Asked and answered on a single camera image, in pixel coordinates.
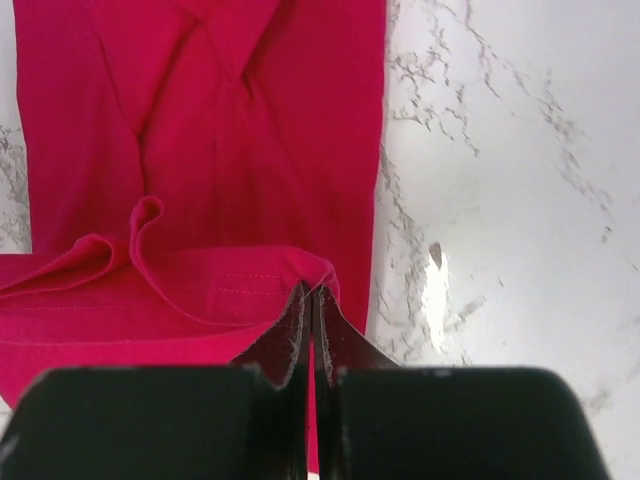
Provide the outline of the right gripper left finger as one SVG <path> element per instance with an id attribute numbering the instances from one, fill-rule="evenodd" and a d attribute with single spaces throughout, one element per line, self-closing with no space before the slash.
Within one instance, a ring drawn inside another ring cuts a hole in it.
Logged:
<path id="1" fill-rule="evenodd" d="M 1 440 L 5 479 L 303 479 L 310 291 L 225 366 L 45 373 Z"/>

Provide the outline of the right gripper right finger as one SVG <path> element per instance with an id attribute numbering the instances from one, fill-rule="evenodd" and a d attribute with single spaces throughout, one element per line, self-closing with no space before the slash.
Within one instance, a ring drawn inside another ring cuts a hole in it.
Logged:
<path id="1" fill-rule="evenodd" d="M 596 479 L 600 452 L 568 384 L 525 367 L 401 367 L 312 297 L 324 479 Z"/>

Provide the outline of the crimson red t shirt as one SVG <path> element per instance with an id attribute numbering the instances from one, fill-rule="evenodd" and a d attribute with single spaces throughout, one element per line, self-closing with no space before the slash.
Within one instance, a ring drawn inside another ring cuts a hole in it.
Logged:
<path id="1" fill-rule="evenodd" d="M 1 259 L 2 397 L 65 368 L 228 365 L 303 284 L 320 476 L 312 297 L 363 335 L 386 3 L 13 11 L 32 250 Z"/>

